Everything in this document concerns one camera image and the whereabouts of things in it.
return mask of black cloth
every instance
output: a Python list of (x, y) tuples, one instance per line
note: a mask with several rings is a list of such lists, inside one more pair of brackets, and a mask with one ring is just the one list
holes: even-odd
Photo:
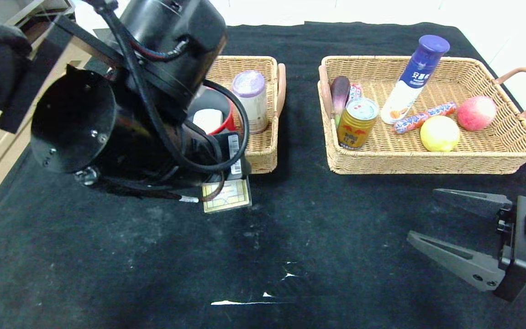
[[(230, 27), (225, 54), (287, 66), (279, 165), (251, 176), (252, 208), (202, 207), (83, 188), (29, 150), (0, 187), (0, 328), (526, 328), (507, 303), (420, 254), (415, 230), (487, 254), (490, 218), (434, 202), (437, 187), (526, 196), (513, 175), (336, 175), (327, 165), (317, 67), (328, 55), (408, 55), (454, 27), (306, 23)], [(263, 294), (275, 296), (263, 297)], [(269, 302), (213, 306), (211, 302)]]

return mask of wicker basket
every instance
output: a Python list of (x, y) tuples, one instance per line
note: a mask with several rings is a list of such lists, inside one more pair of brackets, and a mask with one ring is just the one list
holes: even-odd
[[(285, 65), (278, 65), (269, 56), (219, 56), (207, 78), (230, 88), (235, 75), (246, 69), (256, 69), (265, 77), (269, 119), (265, 131), (249, 136), (246, 157), (251, 163), (253, 174), (270, 173), (277, 166), (277, 131), (285, 102)], [(242, 131), (238, 115), (234, 117), (234, 123)]]
[(405, 69), (409, 56), (328, 56), (320, 66), (318, 91), (328, 166), (338, 174), (509, 174), (526, 163), (526, 111), (519, 113), (500, 86), (526, 68), (515, 69), (493, 79), (486, 67), (471, 58), (442, 58), (408, 115), (444, 102), (460, 105), (466, 98), (490, 96), (498, 107), (493, 123), (470, 133), (460, 127), (460, 142), (452, 152), (428, 152), (421, 144), (419, 129), (402, 135), (378, 119), (361, 150), (338, 145), (331, 114), (331, 83), (344, 75), (360, 83), (363, 96), (380, 108)]

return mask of red bull can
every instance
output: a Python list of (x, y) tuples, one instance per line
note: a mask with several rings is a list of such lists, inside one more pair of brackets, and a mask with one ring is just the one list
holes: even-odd
[(338, 144), (349, 150), (361, 148), (367, 141), (378, 114), (379, 107), (372, 100), (365, 97), (350, 100), (342, 111), (336, 129)]

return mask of purple lid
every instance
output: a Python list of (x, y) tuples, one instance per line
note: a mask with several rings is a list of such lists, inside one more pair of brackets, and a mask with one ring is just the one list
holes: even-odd
[(413, 53), (413, 59), (416, 62), (426, 63), (427, 66), (436, 65), (448, 50), (449, 42), (446, 39), (437, 35), (424, 35), (419, 38), (419, 47)]
[(259, 71), (249, 69), (237, 74), (232, 81), (232, 92), (239, 97), (255, 97), (265, 90), (265, 78)]

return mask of yellow lemon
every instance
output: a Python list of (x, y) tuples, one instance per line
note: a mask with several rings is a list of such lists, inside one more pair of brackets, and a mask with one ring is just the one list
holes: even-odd
[(460, 129), (454, 120), (436, 115), (421, 126), (421, 142), (432, 152), (450, 152), (460, 140)]

